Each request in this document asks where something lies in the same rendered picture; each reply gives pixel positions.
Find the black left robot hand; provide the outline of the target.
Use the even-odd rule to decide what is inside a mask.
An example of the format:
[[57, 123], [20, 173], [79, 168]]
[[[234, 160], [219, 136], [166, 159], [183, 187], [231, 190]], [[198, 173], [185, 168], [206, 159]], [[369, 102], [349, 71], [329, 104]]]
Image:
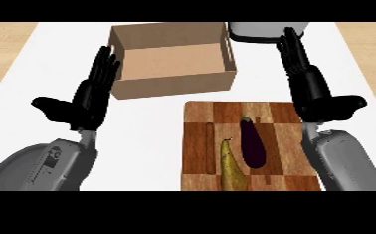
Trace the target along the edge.
[[99, 50], [89, 78], [82, 82], [73, 100], [61, 101], [37, 97], [32, 105], [45, 113], [49, 121], [67, 123], [71, 131], [96, 131], [108, 113], [111, 90], [122, 62], [113, 48]]

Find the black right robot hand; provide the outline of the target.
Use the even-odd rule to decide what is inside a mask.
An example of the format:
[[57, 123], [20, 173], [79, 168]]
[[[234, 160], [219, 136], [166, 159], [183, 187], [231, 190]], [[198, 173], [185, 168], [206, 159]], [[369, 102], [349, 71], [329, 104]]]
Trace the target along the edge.
[[301, 38], [293, 27], [284, 29], [276, 49], [288, 76], [297, 114], [304, 122], [350, 120], [368, 106], [362, 96], [334, 96], [318, 66], [310, 64]]

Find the dark purple eggplant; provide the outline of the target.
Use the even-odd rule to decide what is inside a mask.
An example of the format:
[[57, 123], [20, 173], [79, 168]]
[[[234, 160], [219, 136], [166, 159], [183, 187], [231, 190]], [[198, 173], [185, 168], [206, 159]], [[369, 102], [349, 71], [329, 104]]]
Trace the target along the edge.
[[266, 165], [266, 149], [250, 117], [242, 117], [241, 128], [241, 152], [245, 164], [250, 168], [263, 168]]

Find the brown cardboard box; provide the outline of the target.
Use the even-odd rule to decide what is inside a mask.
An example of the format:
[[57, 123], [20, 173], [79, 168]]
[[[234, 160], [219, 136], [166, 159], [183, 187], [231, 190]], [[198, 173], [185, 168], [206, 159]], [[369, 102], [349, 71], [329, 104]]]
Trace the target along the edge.
[[117, 99], [231, 89], [237, 66], [225, 23], [119, 25], [110, 45], [122, 61], [113, 88]]

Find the checkered wooden cutting board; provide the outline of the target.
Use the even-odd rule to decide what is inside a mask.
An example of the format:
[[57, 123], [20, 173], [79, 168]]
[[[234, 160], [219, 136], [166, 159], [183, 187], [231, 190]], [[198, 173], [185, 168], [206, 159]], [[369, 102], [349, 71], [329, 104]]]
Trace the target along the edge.
[[[241, 153], [244, 117], [253, 120], [266, 165], [247, 166]], [[318, 191], [316, 171], [301, 148], [301, 120], [291, 103], [189, 102], [185, 112], [182, 189], [220, 191], [220, 144], [228, 141], [251, 191]]]

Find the yellow-green pear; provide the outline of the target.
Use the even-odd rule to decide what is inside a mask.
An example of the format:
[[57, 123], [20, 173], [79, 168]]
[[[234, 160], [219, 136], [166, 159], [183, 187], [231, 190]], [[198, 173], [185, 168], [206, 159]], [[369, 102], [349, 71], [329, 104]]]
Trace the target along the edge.
[[231, 139], [220, 145], [220, 186], [223, 191], [244, 191], [247, 189], [247, 177], [238, 166], [232, 150]]

